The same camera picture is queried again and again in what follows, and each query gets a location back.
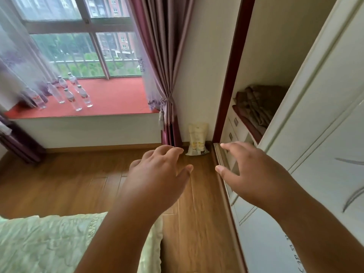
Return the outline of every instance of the light green bedspread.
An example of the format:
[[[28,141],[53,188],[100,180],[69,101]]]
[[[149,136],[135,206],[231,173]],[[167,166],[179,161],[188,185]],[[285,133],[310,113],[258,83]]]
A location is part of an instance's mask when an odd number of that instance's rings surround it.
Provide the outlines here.
[[[106,213],[3,220],[0,217],[0,272],[75,271]],[[138,273],[160,273],[162,218],[151,228]]]

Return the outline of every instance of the hand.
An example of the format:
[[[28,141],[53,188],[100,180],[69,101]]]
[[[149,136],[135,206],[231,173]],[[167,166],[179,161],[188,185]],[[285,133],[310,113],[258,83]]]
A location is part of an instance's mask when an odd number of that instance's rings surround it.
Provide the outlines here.
[[[279,163],[249,143],[221,144],[236,158],[239,176],[216,166],[222,179],[241,198],[273,217],[286,215],[307,193]]]
[[[193,170],[187,165],[177,175],[177,160],[183,149],[162,145],[131,163],[119,197],[133,216],[154,221],[181,196]]]

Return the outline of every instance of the floor plank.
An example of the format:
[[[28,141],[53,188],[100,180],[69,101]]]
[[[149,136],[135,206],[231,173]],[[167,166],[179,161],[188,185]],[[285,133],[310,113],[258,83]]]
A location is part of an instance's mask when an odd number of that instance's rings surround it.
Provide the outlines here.
[[[147,150],[49,154],[37,166],[20,160],[0,172],[0,216],[102,213],[113,206],[129,165]],[[210,154],[181,155],[194,170],[163,217],[162,272],[239,272]]]

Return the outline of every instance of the red mat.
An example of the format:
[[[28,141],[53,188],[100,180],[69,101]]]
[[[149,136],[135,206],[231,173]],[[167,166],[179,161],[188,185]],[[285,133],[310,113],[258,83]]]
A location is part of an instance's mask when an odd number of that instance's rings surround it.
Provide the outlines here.
[[[69,101],[66,100],[65,103],[60,104],[53,96],[49,96],[49,101],[46,104],[47,108],[45,109],[26,109],[15,105],[5,115],[9,119],[27,119],[153,113],[149,109],[141,77],[112,78],[110,80],[101,78],[79,79],[79,83],[90,95],[93,103],[92,107],[87,107],[70,82],[67,82],[69,83],[69,91],[73,93],[77,101],[82,105],[82,110],[75,111]]]

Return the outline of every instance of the gray curved decoration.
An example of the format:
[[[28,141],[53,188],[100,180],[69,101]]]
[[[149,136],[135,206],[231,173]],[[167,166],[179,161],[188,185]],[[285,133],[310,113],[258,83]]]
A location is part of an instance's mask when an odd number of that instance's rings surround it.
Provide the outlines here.
[[[335,160],[345,162],[348,164],[364,166],[363,161],[348,160],[348,159],[343,159],[343,158],[335,158]],[[361,187],[360,189],[357,189],[354,193],[352,193],[343,207],[343,213],[347,210],[347,208],[350,206],[350,204],[353,203],[354,200],[357,199],[359,196],[361,196],[363,193],[364,193],[364,187]]]

